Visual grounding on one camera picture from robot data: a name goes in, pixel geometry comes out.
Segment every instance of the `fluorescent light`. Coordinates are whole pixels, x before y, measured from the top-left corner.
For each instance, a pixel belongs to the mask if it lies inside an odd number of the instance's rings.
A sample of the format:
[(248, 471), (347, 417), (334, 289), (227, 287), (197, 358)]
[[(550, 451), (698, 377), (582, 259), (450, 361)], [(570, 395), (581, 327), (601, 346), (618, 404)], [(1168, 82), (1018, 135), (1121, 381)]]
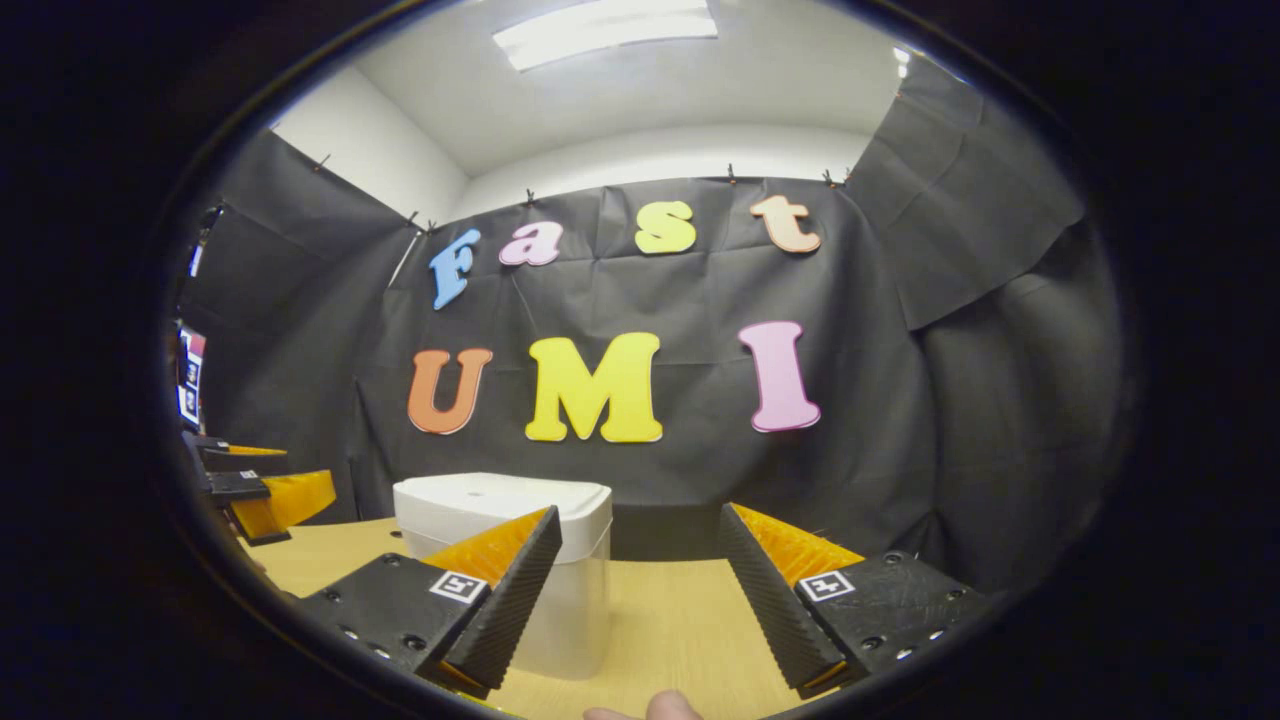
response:
[(493, 35), (517, 70), (646, 40), (717, 37), (707, 0), (596, 0)]

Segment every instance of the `letter m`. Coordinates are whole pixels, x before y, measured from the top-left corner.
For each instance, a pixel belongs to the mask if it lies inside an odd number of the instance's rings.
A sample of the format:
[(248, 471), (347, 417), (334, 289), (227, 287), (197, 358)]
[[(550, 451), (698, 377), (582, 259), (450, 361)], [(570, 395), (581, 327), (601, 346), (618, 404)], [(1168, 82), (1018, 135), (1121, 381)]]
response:
[(653, 418), (650, 372), (658, 336), (623, 333), (613, 338), (604, 359), (591, 374), (577, 354), (573, 341), (550, 337), (529, 346), (538, 361), (538, 397), (534, 421), (525, 427), (530, 439), (559, 442), (568, 428), (559, 419), (564, 406), (579, 438), (591, 437), (604, 405), (609, 419), (600, 425), (600, 437), (609, 442), (654, 442), (662, 437), (662, 424)]

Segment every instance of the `white container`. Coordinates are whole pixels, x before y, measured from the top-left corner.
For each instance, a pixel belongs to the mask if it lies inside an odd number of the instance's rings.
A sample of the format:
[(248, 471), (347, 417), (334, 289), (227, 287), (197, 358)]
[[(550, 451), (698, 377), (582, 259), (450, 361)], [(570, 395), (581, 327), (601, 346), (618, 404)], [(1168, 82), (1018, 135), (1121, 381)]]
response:
[(557, 506), (559, 555), (511, 664), (570, 680), (599, 670), (609, 638), (609, 488), (462, 473), (408, 478), (393, 486), (393, 498), (410, 555), (419, 559), (512, 518)]

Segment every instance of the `table surface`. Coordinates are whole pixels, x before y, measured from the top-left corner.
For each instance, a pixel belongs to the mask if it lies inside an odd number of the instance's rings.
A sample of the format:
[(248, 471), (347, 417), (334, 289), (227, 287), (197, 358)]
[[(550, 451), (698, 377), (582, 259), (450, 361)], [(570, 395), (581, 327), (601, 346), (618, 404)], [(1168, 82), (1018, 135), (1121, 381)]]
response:
[[(292, 528), (293, 539), (247, 548), (280, 589), (316, 592), (384, 552), (408, 555), (396, 519)], [(612, 626), (600, 671), (561, 680), (512, 667), (488, 702), (529, 720), (575, 720), (588, 707), (644, 717), (677, 688), (707, 720), (763, 717), (801, 701), (786, 687), (724, 560), (609, 564)]]

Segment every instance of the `black fabric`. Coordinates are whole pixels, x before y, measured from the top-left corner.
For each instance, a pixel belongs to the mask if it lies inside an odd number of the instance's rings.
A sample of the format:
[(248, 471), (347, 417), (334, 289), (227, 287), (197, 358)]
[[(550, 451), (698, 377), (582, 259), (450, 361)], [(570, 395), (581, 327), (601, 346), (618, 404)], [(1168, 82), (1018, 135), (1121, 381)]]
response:
[[(1106, 255), (1034, 138), (924, 60), (846, 186), (671, 179), (540, 199), (422, 237), (389, 286), (401, 220), (264, 143), (269, 159), (228, 179), (200, 278), (219, 287), (188, 319), (210, 334), (210, 430), (335, 469), (340, 500), (321, 521), (388, 516), (392, 484), (415, 475), (590, 480), (614, 491), (618, 559), (714, 557), (717, 509), (732, 500), (861, 553), (918, 552), (991, 592), (1047, 570), (1096, 509), (1120, 392)], [(771, 242), (749, 213), (771, 195), (809, 208), (800, 224), (823, 238), (817, 252)], [(636, 211), (659, 200), (694, 209), (690, 250), (636, 247)], [(512, 232), (536, 220), (564, 227), (559, 256), (500, 265)], [(428, 263), (471, 228), (467, 288), (433, 310)], [(225, 282), (216, 252), (237, 264)], [(736, 334), (767, 320), (804, 327), (804, 383), (823, 414), (810, 428), (751, 428), (755, 366)], [(220, 340), (219, 323), (237, 338)], [(594, 369), (626, 332), (660, 338), (664, 437), (526, 438), (530, 345), (571, 338)], [(494, 352), (472, 418), (422, 433), (406, 410), (413, 355), (468, 347)], [(451, 360), (438, 406), (458, 375)]]
[(413, 229), (270, 133), (219, 191), (211, 201), (224, 213), (179, 306), (209, 338), (207, 432), (285, 448), (294, 470), (332, 470), (338, 500), (312, 521), (355, 520), (358, 489), (342, 450), (352, 363)]

